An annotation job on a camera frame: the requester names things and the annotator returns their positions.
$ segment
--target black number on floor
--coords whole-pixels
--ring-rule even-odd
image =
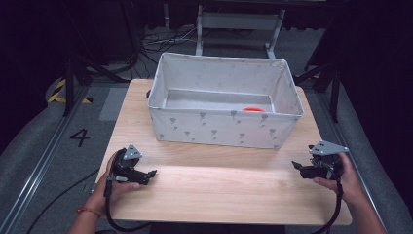
[[[72,135],[70,138],[80,139],[78,147],[82,147],[83,140],[87,138],[91,138],[90,136],[86,136],[88,130],[82,129],[81,131],[77,132],[76,134]]]

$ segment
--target wooden table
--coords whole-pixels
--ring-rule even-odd
[[[147,106],[152,80],[133,80],[99,171],[117,150],[133,144],[143,157],[136,169],[158,170],[147,186],[123,197],[116,219],[176,222],[314,224],[331,218],[334,192],[303,179],[291,160],[310,165],[309,144],[320,140],[304,92],[305,115],[281,149],[157,141]],[[352,222],[343,202],[334,224]]]

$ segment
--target gray carpet floor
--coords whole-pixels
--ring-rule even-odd
[[[147,30],[146,34],[157,35],[158,40],[171,37],[169,30],[165,28]],[[322,34],[323,30],[283,30],[276,45],[276,57],[286,59],[292,74],[302,74]],[[204,55],[265,58],[263,45],[269,37],[268,33],[260,31],[211,31],[204,39]],[[191,37],[189,34],[185,38],[175,40],[178,45],[173,45],[167,51],[193,55],[196,45],[194,40],[196,37]],[[160,49],[160,44],[153,41],[145,40],[143,43],[145,48]],[[147,55],[157,61],[161,52],[148,51]],[[140,60],[134,69],[118,75],[126,79],[152,78],[157,64],[142,55],[139,57]],[[117,66],[120,64],[112,64],[109,68]],[[341,87],[338,106],[339,123],[334,124],[326,111],[329,91],[317,94],[311,88],[312,83],[312,80],[308,80],[300,86],[305,90],[322,138],[347,145],[351,149],[353,162],[388,232],[413,233],[412,218],[377,160],[345,89]],[[56,83],[51,84],[45,98],[50,96],[55,86]],[[77,99],[92,98],[92,103],[75,105],[72,114],[67,118],[62,118],[64,103],[49,103],[47,109],[21,130],[0,157],[0,220],[3,223],[0,233],[27,233],[36,217],[57,195],[99,168],[127,87],[127,84],[114,83],[106,77],[95,77],[89,87],[76,86]],[[71,138],[80,131],[87,132],[87,136],[90,137],[85,139],[82,145],[79,139]],[[51,146],[54,137],[58,140]],[[44,160],[45,151],[50,152],[50,158],[46,165],[43,165],[44,174],[39,176],[39,183],[33,185],[32,195],[27,197],[24,203],[17,204],[20,192],[30,181],[38,162]],[[75,219],[76,207],[81,206],[87,199],[95,177],[96,174],[90,176],[50,205],[38,218],[31,233],[66,232]],[[120,224],[136,226],[139,222],[120,221]],[[111,229],[111,227],[105,219],[102,219],[98,229]],[[285,233],[310,233],[317,229],[318,227],[315,226],[286,226]],[[150,228],[146,228],[136,233],[149,233],[149,231]],[[356,233],[355,224],[333,226],[331,233]]]

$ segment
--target table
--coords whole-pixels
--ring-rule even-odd
[[[153,80],[132,80],[98,174],[117,150],[133,144],[143,157],[136,169],[158,170],[147,186],[111,207],[115,219],[255,224],[324,225],[335,194],[303,179],[291,160],[309,165],[308,144],[320,140],[304,92],[305,115],[281,149],[157,141],[146,92]],[[335,224],[352,222],[342,203]]]

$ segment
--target person's right hand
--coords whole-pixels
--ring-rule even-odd
[[[341,184],[343,185],[343,200],[349,205],[354,206],[364,198],[364,192],[361,187],[360,180],[357,176],[352,162],[345,153],[338,154],[343,162],[343,174],[341,175]],[[321,186],[324,186],[330,190],[334,190],[337,193],[337,182],[321,177],[313,178],[313,181]]]

